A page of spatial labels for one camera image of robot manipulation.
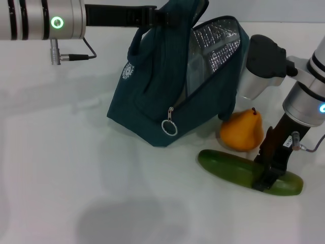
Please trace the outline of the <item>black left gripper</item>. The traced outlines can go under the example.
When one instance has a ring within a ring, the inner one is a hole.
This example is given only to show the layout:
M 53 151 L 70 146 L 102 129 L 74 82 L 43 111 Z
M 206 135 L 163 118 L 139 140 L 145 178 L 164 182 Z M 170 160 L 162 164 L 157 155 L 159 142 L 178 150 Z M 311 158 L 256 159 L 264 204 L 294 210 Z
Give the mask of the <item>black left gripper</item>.
M 184 11 L 155 11 L 156 6 L 85 5 L 87 26 L 176 27 L 192 20 Z

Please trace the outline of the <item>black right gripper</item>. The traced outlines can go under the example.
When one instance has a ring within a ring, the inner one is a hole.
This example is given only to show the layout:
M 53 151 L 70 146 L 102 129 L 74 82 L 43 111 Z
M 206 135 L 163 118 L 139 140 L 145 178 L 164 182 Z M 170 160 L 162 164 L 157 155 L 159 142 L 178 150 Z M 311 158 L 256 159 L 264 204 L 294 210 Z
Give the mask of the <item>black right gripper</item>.
M 258 155 L 254 161 L 261 165 L 252 168 L 252 188 L 257 191 L 269 190 L 276 180 L 285 174 L 288 159 L 293 151 L 285 143 L 292 132 L 299 132 L 303 138 L 310 127 L 303 126 L 284 114 L 276 127 L 269 127 L 266 137 L 259 147 Z

